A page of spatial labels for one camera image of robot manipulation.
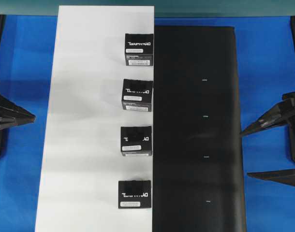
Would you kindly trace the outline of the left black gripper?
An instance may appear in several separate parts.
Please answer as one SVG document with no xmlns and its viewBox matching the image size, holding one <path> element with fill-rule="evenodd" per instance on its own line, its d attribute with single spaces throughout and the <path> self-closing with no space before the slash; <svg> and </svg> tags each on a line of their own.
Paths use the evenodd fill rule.
<svg viewBox="0 0 295 232">
<path fill-rule="evenodd" d="M 7 128 L 29 124 L 35 119 L 34 114 L 0 94 L 0 157 L 6 149 L 9 132 Z"/>
</svg>

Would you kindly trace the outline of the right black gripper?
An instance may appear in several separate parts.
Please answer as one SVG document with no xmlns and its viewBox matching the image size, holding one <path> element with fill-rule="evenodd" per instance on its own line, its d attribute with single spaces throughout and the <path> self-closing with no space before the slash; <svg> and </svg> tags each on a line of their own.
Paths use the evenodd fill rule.
<svg viewBox="0 0 295 232">
<path fill-rule="evenodd" d="M 247 126 L 241 136 L 250 135 L 273 127 L 289 125 L 291 158 L 295 162 L 295 92 L 283 94 L 282 102 L 275 104 L 271 109 Z M 273 181 L 295 187 L 295 169 L 247 173 L 249 177 L 265 181 Z"/>
</svg>

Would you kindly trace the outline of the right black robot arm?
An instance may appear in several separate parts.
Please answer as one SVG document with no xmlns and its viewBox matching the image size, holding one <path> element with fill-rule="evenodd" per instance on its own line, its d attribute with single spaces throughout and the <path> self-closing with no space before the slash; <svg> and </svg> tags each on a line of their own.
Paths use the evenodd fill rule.
<svg viewBox="0 0 295 232">
<path fill-rule="evenodd" d="M 291 16 L 291 31 L 295 49 L 295 16 Z M 260 116 L 255 122 L 247 126 L 241 133 L 246 136 L 274 127 L 288 126 L 291 159 L 295 163 L 295 92 L 282 95 L 282 101 Z M 247 173 L 249 177 L 273 181 L 295 187 L 295 169 Z"/>
</svg>

